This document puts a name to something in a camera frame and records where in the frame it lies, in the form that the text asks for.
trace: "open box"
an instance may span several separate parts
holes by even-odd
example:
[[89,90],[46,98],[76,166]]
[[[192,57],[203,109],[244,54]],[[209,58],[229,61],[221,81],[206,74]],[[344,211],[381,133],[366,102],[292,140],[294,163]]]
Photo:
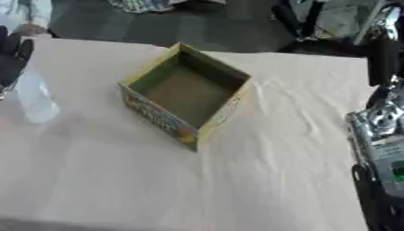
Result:
[[126,105],[196,151],[234,111],[249,78],[178,43],[119,85]]

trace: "box wall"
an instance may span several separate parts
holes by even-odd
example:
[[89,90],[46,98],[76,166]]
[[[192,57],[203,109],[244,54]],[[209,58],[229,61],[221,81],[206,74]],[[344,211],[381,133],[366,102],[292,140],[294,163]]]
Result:
[[184,143],[192,150],[197,149],[197,130],[192,126],[171,115],[164,109],[155,106],[150,100],[131,89],[122,86],[124,102],[132,110],[143,116],[152,124],[157,125],[178,141]]

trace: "table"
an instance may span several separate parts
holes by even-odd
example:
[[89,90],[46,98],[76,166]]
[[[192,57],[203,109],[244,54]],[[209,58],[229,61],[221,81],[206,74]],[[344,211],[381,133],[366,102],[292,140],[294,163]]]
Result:
[[62,113],[30,125],[0,104],[0,226],[366,230],[343,123],[372,91],[366,60],[211,52],[252,82],[195,153],[126,108],[115,84],[163,48],[52,39],[36,47],[30,65]]

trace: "fabric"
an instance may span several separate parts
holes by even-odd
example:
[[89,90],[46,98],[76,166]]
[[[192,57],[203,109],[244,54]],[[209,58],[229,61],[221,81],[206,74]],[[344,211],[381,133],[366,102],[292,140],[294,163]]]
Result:
[[48,28],[51,21],[51,0],[0,0],[0,14],[23,23],[34,23]]
[[[174,4],[184,3],[188,0],[108,0],[116,7],[122,8],[126,12],[145,13],[145,12],[164,12],[173,9]],[[225,0],[207,0],[219,4],[225,4]]]

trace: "clear plastic container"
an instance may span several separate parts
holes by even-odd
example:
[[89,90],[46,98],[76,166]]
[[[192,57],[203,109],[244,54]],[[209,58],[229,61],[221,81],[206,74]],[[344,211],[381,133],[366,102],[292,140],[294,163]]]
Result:
[[27,69],[14,89],[25,117],[32,123],[44,123],[60,112],[59,106],[35,69]]

